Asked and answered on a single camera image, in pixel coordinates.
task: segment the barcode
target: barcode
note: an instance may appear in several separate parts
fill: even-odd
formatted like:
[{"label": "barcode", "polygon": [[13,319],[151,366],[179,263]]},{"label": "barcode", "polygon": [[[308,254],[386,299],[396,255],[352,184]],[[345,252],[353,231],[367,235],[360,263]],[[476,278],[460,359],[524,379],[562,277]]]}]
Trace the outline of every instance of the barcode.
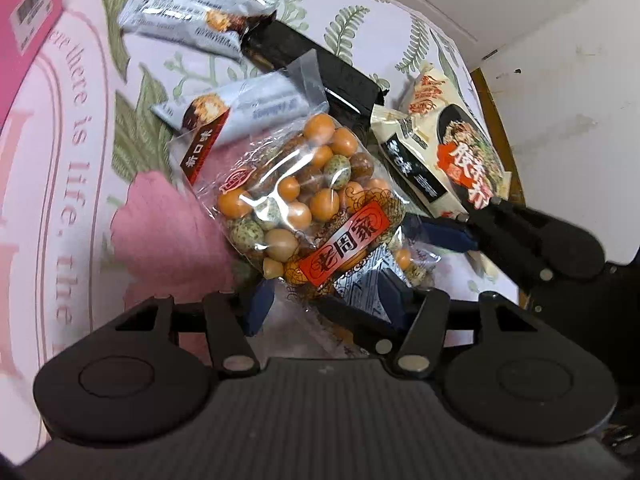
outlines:
[{"label": "barcode", "polygon": [[20,20],[20,24],[22,24],[31,12],[31,9],[33,9],[39,1],[40,0],[24,0],[22,2],[22,5],[18,7],[18,20]]}]

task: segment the black label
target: black label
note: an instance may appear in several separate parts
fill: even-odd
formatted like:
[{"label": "black label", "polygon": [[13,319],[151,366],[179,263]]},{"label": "black label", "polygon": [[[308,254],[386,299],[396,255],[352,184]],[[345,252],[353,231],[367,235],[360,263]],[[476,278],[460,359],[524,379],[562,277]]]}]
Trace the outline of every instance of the black label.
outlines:
[{"label": "black label", "polygon": [[382,149],[391,163],[398,168],[399,173],[417,187],[429,203],[436,201],[447,192],[436,176],[400,142],[397,134],[383,142]]}]

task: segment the red label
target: red label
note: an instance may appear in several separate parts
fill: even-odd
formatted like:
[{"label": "red label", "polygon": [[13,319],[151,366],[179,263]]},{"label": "red label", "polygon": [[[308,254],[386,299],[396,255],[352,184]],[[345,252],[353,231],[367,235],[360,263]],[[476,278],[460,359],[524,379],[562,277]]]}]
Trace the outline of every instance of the red label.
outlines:
[{"label": "red label", "polygon": [[196,130],[191,145],[180,163],[180,167],[192,186],[228,117],[229,110],[226,110],[215,120]]},{"label": "red label", "polygon": [[353,258],[390,226],[378,202],[370,202],[329,238],[327,243],[304,260],[300,270],[309,282],[322,285],[344,262]]},{"label": "red label", "polygon": [[449,142],[438,146],[438,167],[456,184],[469,192],[469,202],[476,209],[487,206],[494,195],[489,186],[482,160],[464,142]]},{"label": "red label", "polygon": [[239,170],[233,171],[225,180],[224,184],[220,186],[222,194],[237,189],[242,186],[249,177],[252,176],[256,168],[254,166],[245,166]]}]

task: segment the metal screw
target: metal screw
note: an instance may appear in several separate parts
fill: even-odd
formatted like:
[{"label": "metal screw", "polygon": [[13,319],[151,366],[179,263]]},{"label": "metal screw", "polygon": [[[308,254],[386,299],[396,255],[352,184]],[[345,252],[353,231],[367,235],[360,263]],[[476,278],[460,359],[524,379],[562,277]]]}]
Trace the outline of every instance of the metal screw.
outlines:
[{"label": "metal screw", "polygon": [[254,360],[247,355],[231,355],[222,361],[225,370],[230,372],[247,372],[254,367]]},{"label": "metal screw", "polygon": [[543,282],[550,282],[554,278],[554,272],[551,269],[542,269],[540,271],[540,279]]},{"label": "metal screw", "polygon": [[423,355],[407,354],[398,359],[398,366],[406,372],[419,374],[429,368],[429,360]]},{"label": "metal screw", "polygon": [[389,339],[381,339],[376,343],[376,352],[380,355],[386,355],[391,352],[393,347],[394,345]]}]

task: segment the floral tablecloth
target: floral tablecloth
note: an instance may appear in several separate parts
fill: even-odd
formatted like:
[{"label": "floral tablecloth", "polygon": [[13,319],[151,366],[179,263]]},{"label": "floral tablecloth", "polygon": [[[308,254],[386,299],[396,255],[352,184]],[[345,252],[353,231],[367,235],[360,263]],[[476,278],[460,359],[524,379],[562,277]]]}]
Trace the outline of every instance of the floral tablecloth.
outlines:
[{"label": "floral tablecloth", "polygon": [[[482,116],[456,47],[420,14],[390,0],[273,1],[280,20],[388,89],[387,105],[428,59]],[[212,250],[220,233],[172,178],[170,133],[148,106],[258,71],[121,37],[125,2],[63,0],[0,134],[0,451],[16,462],[46,439],[31,396],[46,360],[149,296],[199,300],[246,271]],[[458,299],[516,298],[507,278],[479,278],[461,254],[444,256],[435,282]]]}]

